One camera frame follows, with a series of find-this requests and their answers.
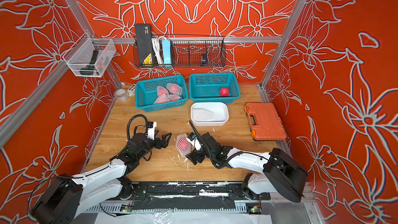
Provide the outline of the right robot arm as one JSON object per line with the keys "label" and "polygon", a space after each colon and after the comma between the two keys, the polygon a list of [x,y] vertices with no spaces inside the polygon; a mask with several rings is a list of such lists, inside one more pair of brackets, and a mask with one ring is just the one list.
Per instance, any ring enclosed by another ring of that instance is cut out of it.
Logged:
{"label": "right robot arm", "polygon": [[291,202],[299,203],[304,197],[308,172],[279,148],[264,153],[242,151],[219,144],[209,133],[190,133],[187,139],[194,147],[187,158],[194,165],[208,158],[219,170],[249,170],[242,184],[244,195],[248,198],[263,193],[278,193]]}

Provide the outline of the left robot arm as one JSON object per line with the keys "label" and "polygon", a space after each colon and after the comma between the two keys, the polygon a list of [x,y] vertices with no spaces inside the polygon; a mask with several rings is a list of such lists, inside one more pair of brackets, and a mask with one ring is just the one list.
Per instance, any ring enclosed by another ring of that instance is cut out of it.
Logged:
{"label": "left robot arm", "polygon": [[47,190],[34,206],[30,215],[40,224],[69,224],[87,209],[105,200],[133,193],[127,177],[152,150],[167,148],[171,133],[150,139],[137,133],[108,164],[83,174],[62,174],[53,178]]}

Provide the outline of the teal basket with netted apples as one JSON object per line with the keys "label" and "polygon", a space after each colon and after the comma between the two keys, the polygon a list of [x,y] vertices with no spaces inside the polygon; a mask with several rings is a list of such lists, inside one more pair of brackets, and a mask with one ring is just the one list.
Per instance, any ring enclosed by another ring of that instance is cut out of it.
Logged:
{"label": "teal basket with netted apples", "polygon": [[188,99],[181,75],[141,80],[136,84],[135,106],[146,113],[183,106]]}

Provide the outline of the teal basket for bare apples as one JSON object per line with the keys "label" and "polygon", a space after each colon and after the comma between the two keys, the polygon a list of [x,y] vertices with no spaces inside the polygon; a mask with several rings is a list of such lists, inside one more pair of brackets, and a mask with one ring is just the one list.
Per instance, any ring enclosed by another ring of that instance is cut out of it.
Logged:
{"label": "teal basket for bare apples", "polygon": [[[230,89],[230,96],[221,97],[220,89]],[[189,77],[189,97],[195,103],[222,102],[232,104],[241,96],[238,81],[233,73],[191,74]]]}

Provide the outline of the white plastic tub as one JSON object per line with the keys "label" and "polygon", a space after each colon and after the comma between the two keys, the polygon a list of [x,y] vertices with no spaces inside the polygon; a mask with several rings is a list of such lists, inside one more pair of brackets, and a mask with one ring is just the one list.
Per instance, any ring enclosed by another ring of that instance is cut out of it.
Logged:
{"label": "white plastic tub", "polygon": [[190,112],[191,121],[197,127],[223,126],[229,120],[228,107],[221,102],[194,103]]}

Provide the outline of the white remote control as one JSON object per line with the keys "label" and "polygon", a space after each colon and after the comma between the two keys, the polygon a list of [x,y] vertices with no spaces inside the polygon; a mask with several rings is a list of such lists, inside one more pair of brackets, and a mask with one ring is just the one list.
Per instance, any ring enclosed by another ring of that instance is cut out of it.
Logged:
{"label": "white remote control", "polygon": [[135,95],[135,90],[136,90],[136,84],[132,84],[132,85],[127,89],[127,93],[128,93],[128,95],[129,95],[129,97]]}

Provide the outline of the clear tape roll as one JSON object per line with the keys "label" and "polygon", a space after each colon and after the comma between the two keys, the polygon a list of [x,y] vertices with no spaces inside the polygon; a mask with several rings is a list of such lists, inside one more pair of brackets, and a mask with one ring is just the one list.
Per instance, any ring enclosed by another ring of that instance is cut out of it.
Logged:
{"label": "clear tape roll", "polygon": [[124,102],[129,98],[129,93],[126,89],[118,89],[115,91],[114,97],[117,101]]}

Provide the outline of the orange tool case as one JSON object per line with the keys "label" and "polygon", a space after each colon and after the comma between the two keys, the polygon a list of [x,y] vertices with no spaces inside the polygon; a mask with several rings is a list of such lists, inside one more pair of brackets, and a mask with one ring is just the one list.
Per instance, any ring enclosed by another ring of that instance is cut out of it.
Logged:
{"label": "orange tool case", "polygon": [[284,141],[287,138],[281,118],[272,103],[247,103],[245,113],[255,141]]}

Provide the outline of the light blue power bank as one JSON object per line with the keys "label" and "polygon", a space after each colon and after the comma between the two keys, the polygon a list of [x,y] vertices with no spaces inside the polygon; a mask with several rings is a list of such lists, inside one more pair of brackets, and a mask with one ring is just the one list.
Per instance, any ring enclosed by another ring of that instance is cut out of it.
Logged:
{"label": "light blue power bank", "polygon": [[171,42],[168,39],[162,41],[163,62],[165,65],[172,65]]}

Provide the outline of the black box device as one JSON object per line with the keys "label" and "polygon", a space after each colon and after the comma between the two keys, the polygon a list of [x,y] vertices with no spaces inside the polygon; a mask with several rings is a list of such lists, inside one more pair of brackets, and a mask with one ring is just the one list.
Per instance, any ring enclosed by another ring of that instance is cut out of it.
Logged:
{"label": "black box device", "polygon": [[137,24],[135,26],[139,65],[153,67],[153,48],[151,25]]}

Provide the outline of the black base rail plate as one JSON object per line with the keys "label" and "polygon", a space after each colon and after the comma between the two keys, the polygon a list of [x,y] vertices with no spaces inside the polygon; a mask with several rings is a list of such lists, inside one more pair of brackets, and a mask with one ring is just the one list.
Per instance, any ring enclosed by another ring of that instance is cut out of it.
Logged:
{"label": "black base rail plate", "polygon": [[269,193],[250,196],[240,181],[143,181],[133,184],[127,200],[108,200],[100,209],[109,214],[203,211],[249,213],[270,200]]}

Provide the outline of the dark green handled tool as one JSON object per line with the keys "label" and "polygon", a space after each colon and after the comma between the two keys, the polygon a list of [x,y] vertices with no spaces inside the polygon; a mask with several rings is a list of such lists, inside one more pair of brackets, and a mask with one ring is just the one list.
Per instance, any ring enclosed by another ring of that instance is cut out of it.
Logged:
{"label": "dark green handled tool", "polygon": [[98,50],[93,50],[92,56],[91,56],[91,60],[90,63],[88,65],[86,65],[85,67],[83,67],[79,72],[81,75],[84,76],[89,76],[89,75],[93,75],[94,71],[95,71],[95,62],[97,60],[97,56],[98,56]]}

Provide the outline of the clear acrylic wall box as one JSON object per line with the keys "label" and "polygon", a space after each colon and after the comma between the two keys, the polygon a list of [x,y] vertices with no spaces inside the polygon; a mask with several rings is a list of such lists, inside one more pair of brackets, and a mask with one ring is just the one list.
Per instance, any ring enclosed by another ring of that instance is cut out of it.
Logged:
{"label": "clear acrylic wall box", "polygon": [[[81,75],[79,71],[90,63],[93,50],[95,49],[98,50],[98,56],[94,65],[94,74],[89,76]],[[75,76],[100,78],[104,75],[115,53],[116,46],[112,39],[92,38],[88,33],[84,33],[65,52],[62,59]]]}

